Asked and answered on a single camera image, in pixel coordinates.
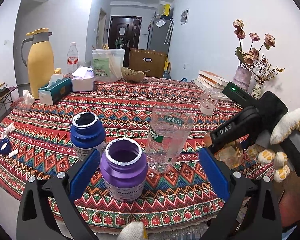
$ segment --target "doorway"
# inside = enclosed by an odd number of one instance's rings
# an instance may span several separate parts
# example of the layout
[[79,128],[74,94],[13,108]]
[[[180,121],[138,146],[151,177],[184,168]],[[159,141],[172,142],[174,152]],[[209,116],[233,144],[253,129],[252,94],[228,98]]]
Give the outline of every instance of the doorway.
[[107,19],[107,14],[102,9],[100,9],[97,41],[96,41],[97,49],[102,49],[103,40],[104,40],[104,36],[105,36],[105,29],[106,29],[106,19]]
[[129,67],[130,48],[139,45],[142,17],[112,16],[108,45],[111,49],[125,49],[123,66]]

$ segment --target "woven basket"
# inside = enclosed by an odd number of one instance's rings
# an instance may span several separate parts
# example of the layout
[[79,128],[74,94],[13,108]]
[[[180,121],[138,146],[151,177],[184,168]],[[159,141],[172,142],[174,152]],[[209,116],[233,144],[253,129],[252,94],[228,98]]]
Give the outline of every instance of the woven basket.
[[140,82],[146,76],[142,71],[122,67],[122,76],[128,81]]

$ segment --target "dark brown door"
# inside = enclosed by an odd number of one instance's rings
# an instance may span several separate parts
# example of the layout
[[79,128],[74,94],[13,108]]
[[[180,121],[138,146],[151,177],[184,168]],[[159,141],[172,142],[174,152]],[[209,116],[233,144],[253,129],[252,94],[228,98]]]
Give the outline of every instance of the dark brown door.
[[108,46],[110,49],[125,49],[123,66],[129,67],[130,48],[139,44],[142,17],[112,16]]

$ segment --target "blue gripper pad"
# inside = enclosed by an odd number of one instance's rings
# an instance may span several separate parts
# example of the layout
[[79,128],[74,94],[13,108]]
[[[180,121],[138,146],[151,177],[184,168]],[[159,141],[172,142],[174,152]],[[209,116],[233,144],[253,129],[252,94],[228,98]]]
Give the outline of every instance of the blue gripper pad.
[[222,198],[225,202],[227,202],[230,197],[229,182],[216,163],[219,161],[217,161],[208,151],[209,150],[206,148],[202,148],[200,150],[199,163],[204,169],[214,192],[219,198]]
[[96,172],[100,164],[100,153],[94,150],[87,159],[84,159],[84,164],[77,174],[73,177],[69,188],[69,199],[74,202],[76,199],[81,198],[84,190],[89,185],[89,182]]

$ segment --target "refrigerator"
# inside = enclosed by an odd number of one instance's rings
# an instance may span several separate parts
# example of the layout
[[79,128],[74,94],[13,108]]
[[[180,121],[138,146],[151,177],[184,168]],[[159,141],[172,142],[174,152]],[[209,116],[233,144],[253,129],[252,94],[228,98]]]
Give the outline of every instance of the refrigerator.
[[[173,8],[170,10],[170,13],[169,13],[169,16],[172,16],[172,15],[173,15]],[[152,18],[151,28],[149,31],[147,49],[165,52],[166,54],[168,54],[170,41],[169,41],[169,44],[167,44],[167,42],[166,42],[166,44],[164,44],[164,41],[166,39],[170,21],[164,20],[166,24],[161,27],[158,27],[156,25],[156,22],[159,22],[159,21],[160,21],[160,19],[158,19],[158,18]]]

